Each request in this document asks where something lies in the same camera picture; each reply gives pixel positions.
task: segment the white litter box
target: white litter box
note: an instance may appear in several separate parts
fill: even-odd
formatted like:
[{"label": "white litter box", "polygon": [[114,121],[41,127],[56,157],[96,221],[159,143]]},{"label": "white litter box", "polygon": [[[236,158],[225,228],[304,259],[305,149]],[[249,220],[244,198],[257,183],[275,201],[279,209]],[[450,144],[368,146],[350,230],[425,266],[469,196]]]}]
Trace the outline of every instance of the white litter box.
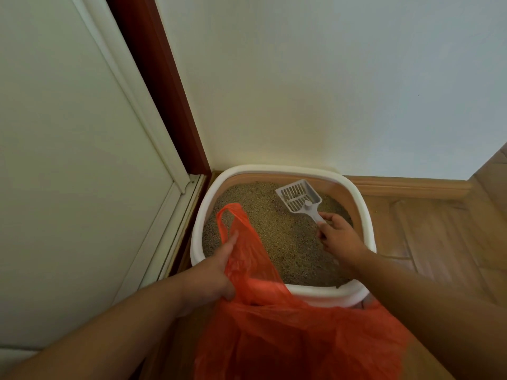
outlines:
[{"label": "white litter box", "polygon": [[[301,178],[305,178],[316,191],[331,196],[343,205],[352,218],[354,229],[363,238],[366,246],[373,252],[377,252],[370,213],[359,190],[349,179],[338,173],[320,169],[283,165],[240,165],[221,173],[204,196],[192,232],[190,248],[192,265],[205,259],[202,251],[202,230],[215,201],[226,189],[232,185],[255,181],[273,182],[282,186]],[[308,304],[322,307],[354,306],[369,293],[358,280],[352,280],[339,288],[289,284],[287,288],[293,295]]]}]

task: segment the plastic bag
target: plastic bag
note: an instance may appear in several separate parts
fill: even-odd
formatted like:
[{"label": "plastic bag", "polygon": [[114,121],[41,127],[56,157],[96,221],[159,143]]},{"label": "plastic bag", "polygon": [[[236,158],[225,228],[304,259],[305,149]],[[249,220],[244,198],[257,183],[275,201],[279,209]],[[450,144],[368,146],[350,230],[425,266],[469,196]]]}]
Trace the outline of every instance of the plastic bag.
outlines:
[{"label": "plastic bag", "polygon": [[395,379],[410,333],[376,302],[367,310],[319,308],[295,298],[271,263],[239,204],[217,214],[234,216],[239,232],[226,275],[233,301],[219,300],[200,338],[196,379]]}]

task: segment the litter scoop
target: litter scoop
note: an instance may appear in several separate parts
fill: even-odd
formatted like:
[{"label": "litter scoop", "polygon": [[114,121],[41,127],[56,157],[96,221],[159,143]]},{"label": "litter scoop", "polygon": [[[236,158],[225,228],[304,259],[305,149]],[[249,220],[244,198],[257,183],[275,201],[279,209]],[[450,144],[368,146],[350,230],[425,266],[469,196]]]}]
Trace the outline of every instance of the litter scoop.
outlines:
[{"label": "litter scoop", "polygon": [[275,191],[292,213],[307,214],[316,223],[325,222],[317,211],[322,198],[305,179],[282,186]]}]

